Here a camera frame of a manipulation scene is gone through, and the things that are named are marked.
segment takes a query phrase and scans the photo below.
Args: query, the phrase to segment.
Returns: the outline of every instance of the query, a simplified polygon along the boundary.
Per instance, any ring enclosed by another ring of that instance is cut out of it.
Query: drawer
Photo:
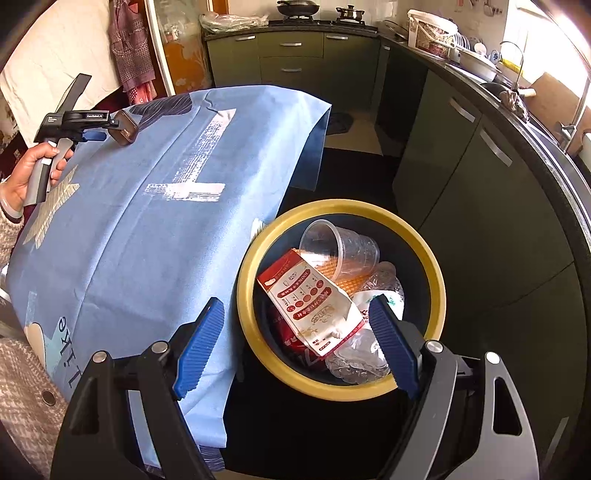
[[[261,58],[261,78],[265,85],[277,85],[320,96],[322,94],[322,59],[315,57]]]
[[[259,34],[261,57],[322,57],[322,32],[269,32]]]

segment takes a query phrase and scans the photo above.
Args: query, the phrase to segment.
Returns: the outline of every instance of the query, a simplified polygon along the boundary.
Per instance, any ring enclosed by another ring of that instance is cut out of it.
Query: pot
[[[340,20],[355,20],[361,22],[365,10],[356,10],[354,5],[347,5],[348,8],[337,7],[336,11],[340,13]]]
[[[279,0],[277,10],[286,17],[311,17],[320,6],[312,0]]]
[[[499,69],[489,59],[464,49],[460,51],[460,67],[487,82],[492,82],[499,73]]]

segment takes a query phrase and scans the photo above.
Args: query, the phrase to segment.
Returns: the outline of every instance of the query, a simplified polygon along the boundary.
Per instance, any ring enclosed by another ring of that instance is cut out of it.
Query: door
[[[419,231],[441,266],[450,322],[516,301],[573,260],[542,188],[484,117]]]
[[[480,112],[433,72],[392,188],[398,214],[420,228],[464,154]]]
[[[323,98],[339,111],[368,111],[378,54],[377,38],[325,33]]]
[[[207,49],[216,87],[261,84],[257,34],[210,40]]]

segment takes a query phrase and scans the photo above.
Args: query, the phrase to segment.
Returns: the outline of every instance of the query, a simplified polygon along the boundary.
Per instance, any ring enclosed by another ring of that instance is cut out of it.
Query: faucet
[[[585,113],[585,107],[587,104],[587,94],[589,93],[589,86],[591,86],[591,76],[588,76],[587,80],[585,81],[583,94],[579,99],[579,104],[577,105],[577,109],[574,112],[573,121],[570,123],[570,125],[563,125],[562,122],[557,122],[554,127],[558,134],[562,137],[562,140],[560,141],[560,147],[562,148],[562,151],[564,153],[567,152],[567,150],[570,147],[570,144],[573,142],[574,135],[577,132],[579,123],[583,118],[583,114]]]
[[[521,78],[521,72],[523,70],[523,62],[525,60],[525,55],[523,53],[523,50],[521,49],[521,47],[517,43],[514,43],[509,40],[502,41],[501,45],[503,45],[503,43],[510,43],[511,45],[516,46],[517,49],[519,50],[519,53],[521,53],[521,63],[519,64],[519,73],[517,74],[517,80],[515,80],[515,82],[513,82],[513,86],[511,87],[511,90],[517,91],[517,89],[519,88],[519,79]]]

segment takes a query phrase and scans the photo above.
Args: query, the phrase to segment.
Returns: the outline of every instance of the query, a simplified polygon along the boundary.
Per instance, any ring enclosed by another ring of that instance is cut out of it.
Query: blue cloth
[[[132,145],[78,146],[46,201],[59,208],[53,217],[36,208],[7,278],[22,325],[43,331],[46,369],[66,399],[92,353],[136,355],[215,296],[225,326],[180,408],[198,444],[225,446],[241,338],[236,276],[292,177],[315,188],[329,109],[272,86],[205,90],[129,109],[140,128]],[[158,466],[138,393],[131,404],[144,461]]]

